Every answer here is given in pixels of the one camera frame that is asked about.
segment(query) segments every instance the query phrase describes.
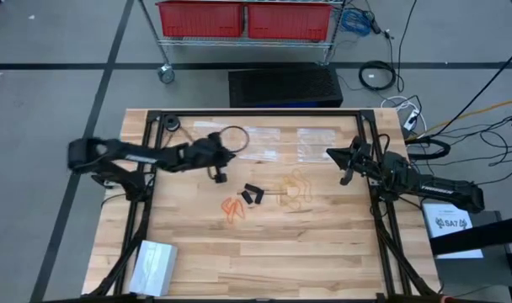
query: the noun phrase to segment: red plastic bin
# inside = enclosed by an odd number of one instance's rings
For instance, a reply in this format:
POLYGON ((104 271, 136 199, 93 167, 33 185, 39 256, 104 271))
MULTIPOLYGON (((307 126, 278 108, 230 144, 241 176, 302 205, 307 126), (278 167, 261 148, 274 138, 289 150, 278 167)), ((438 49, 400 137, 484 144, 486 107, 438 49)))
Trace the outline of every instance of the red plastic bin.
POLYGON ((327 4, 249 4, 248 37, 325 40, 330 13, 327 4))
POLYGON ((241 3, 167 1, 157 3, 166 37, 239 37, 241 3))

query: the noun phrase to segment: cart caster wheel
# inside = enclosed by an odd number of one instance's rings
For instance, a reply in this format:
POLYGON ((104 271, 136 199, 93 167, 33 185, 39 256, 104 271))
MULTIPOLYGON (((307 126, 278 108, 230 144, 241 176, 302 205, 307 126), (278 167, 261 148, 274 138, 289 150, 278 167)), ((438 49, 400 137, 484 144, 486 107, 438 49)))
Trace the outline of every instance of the cart caster wheel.
POLYGON ((161 66, 157 70, 158 79, 164 84, 170 84, 175 80, 175 73, 171 66, 161 66))

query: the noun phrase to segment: wooden table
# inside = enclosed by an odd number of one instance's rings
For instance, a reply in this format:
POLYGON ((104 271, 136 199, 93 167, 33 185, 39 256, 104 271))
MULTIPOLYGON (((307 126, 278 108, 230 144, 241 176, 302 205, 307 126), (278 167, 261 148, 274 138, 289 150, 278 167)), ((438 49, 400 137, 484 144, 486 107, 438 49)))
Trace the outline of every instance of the wooden table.
MULTIPOLYGON (((374 110, 379 133, 391 137, 390 150, 405 155, 395 110, 374 110)), ((145 109, 128 109, 121 140, 141 144, 146 116, 145 109)), ((343 172, 323 155, 329 146, 349 146, 357 135, 354 118, 261 117, 247 111, 246 116, 180 119, 194 138, 223 125, 257 129, 250 130, 249 147, 226 167, 227 183, 215 184, 205 169, 157 173, 147 239, 179 248, 170 296, 373 299, 376 292, 385 293, 366 180, 355 174, 348 186, 339 185, 343 172), (242 202, 244 215, 238 211, 227 218, 221 203, 227 198, 243 201, 245 183, 266 190, 262 204, 242 202)), ((232 148, 242 139, 239 130, 223 136, 225 146, 232 148)), ((169 146, 186 141, 178 131, 169 146)), ((119 193, 110 190, 107 197, 119 193)), ((404 252, 437 291, 440 284, 423 216, 412 205, 398 201, 395 207, 404 252)), ((99 284, 120 255, 128 209, 123 197, 105 204, 83 293, 99 284)), ((390 256, 400 293, 397 265, 390 256)), ((133 263, 128 265, 125 292, 133 263)))

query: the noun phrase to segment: power strip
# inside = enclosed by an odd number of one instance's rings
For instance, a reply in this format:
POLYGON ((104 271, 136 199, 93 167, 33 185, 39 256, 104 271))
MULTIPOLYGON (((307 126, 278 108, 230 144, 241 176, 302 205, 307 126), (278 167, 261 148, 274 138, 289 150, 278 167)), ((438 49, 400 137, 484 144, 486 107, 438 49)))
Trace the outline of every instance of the power strip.
POLYGON ((404 128, 406 130, 413 130, 415 125, 417 124, 417 117, 419 117, 420 111, 418 109, 412 110, 411 114, 409 114, 408 119, 404 123, 404 128))

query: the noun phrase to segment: floor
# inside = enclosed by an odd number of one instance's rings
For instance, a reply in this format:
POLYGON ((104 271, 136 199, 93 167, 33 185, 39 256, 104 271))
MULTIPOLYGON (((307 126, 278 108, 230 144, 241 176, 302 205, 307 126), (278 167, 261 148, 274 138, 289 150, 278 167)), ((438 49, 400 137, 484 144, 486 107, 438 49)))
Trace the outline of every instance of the floor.
MULTIPOLYGON (((369 1, 379 25, 395 37, 396 61, 413 0, 369 1)), ((354 4, 365 7, 362 0, 354 4)), ((155 9, 152 18, 158 25, 155 9)), ((360 87, 357 72, 361 62, 388 61, 388 44, 381 36, 358 39, 343 32, 337 41, 341 43, 333 66, 354 89, 341 83, 343 107, 379 106, 380 96, 355 89, 360 87)), ((511 54, 512 0, 419 1, 403 43, 403 95, 417 94, 427 124, 435 125, 456 114, 511 54)), ((70 176, 65 166, 69 141, 116 137, 126 108, 228 107, 227 68, 238 65, 193 63, 323 58, 320 50, 259 48, 178 47, 169 55, 176 63, 176 80, 165 86, 155 73, 161 56, 134 0, 7 0, 0 5, 0 301, 29 301, 36 285, 33 299, 43 292, 49 300, 80 294, 104 192, 90 178, 70 176), (64 210, 70 207, 70 212, 61 212, 67 227, 51 241, 62 204, 64 210), (50 264, 43 264, 43 258, 56 251, 49 276, 50 264)), ((380 78, 374 71, 371 80, 380 78)), ((395 89, 382 93, 395 94, 395 89)), ((472 108, 511 98, 512 64, 472 108)), ((493 123, 510 114, 511 107, 503 107, 458 121, 455 127, 493 123)), ((509 126, 499 134, 512 144, 509 126)), ((472 138, 439 163, 497 153, 499 149, 472 138)), ((512 162, 496 167, 488 162, 433 169, 442 177, 478 182, 512 171, 512 162)), ((483 189, 489 210, 512 217, 512 178, 483 189)), ((467 281, 446 284, 445 293, 477 287, 467 281)), ((509 301, 505 289, 497 286, 467 298, 509 301)))

